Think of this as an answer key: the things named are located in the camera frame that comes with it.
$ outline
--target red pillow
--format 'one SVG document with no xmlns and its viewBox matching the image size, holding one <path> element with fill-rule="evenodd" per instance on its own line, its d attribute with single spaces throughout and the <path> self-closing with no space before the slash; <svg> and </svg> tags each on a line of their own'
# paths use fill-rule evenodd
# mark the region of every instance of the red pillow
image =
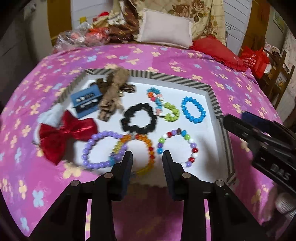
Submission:
<svg viewBox="0 0 296 241">
<path fill-rule="evenodd" d="M 214 60 L 236 71 L 246 71 L 248 69 L 237 55 L 213 36 L 193 41 L 190 49 L 208 54 Z"/>
</svg>

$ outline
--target green bead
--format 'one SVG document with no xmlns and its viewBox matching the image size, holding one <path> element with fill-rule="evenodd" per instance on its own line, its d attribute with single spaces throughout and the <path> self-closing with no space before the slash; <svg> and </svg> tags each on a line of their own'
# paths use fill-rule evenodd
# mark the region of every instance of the green bead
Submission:
<svg viewBox="0 0 296 241">
<path fill-rule="evenodd" d="M 186 134 L 186 135 L 184 136 L 184 139 L 188 141 L 188 140 L 190 139 L 190 135 Z"/>
<path fill-rule="evenodd" d="M 159 140 L 158 140 L 158 142 L 160 142 L 160 143 L 165 143 L 165 139 L 163 139 L 162 137 L 161 138 L 159 138 Z"/>
</svg>

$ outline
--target hair bow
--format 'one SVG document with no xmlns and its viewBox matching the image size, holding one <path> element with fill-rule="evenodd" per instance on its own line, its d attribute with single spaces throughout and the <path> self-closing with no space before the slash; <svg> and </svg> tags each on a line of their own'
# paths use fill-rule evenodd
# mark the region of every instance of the hair bow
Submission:
<svg viewBox="0 0 296 241">
<path fill-rule="evenodd" d="M 39 136 L 40 146 L 45 157 L 54 164 L 58 164 L 64 156 L 67 139 L 87 141 L 93 134 L 98 133 L 96 122 L 92 118 L 78 120 L 70 111 L 66 110 L 62 117 L 62 126 L 56 129 L 41 124 Z"/>
</svg>

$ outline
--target bed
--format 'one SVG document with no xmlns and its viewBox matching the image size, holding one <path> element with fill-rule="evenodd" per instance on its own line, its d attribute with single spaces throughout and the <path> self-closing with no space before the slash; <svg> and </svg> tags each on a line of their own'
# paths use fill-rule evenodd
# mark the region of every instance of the bed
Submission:
<svg viewBox="0 0 296 241">
<path fill-rule="evenodd" d="M 211 85 L 223 114 L 239 117 L 249 111 L 281 123 L 271 103 L 260 90 L 250 69 L 236 72 L 212 57 L 193 50 L 146 44 L 116 44 L 60 52 L 44 58 L 17 87 L 1 114 L 0 189 L 16 224 L 29 236 L 64 188 L 75 179 L 88 182 L 96 175 L 70 163 L 57 166 L 45 160 L 31 144 L 40 113 L 48 110 L 67 85 L 84 69 L 122 66 L 170 74 Z M 273 182 L 251 167 L 247 143 L 229 134 L 236 178 L 232 189 L 254 217 L 262 223 L 264 206 Z M 147 205 L 153 213 L 142 207 Z M 114 205 L 118 240 L 180 240 L 182 209 L 165 188 L 132 185 L 123 206 Z M 140 214 L 133 215 L 133 210 Z M 89 235 L 87 211 L 86 236 Z"/>
</svg>

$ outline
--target white pillow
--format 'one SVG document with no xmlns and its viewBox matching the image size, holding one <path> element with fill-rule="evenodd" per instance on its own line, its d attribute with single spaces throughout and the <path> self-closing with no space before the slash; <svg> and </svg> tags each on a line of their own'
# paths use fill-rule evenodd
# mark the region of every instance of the white pillow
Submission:
<svg viewBox="0 0 296 241">
<path fill-rule="evenodd" d="M 188 18 L 144 9 L 137 41 L 189 48 L 192 45 L 191 27 Z"/>
</svg>

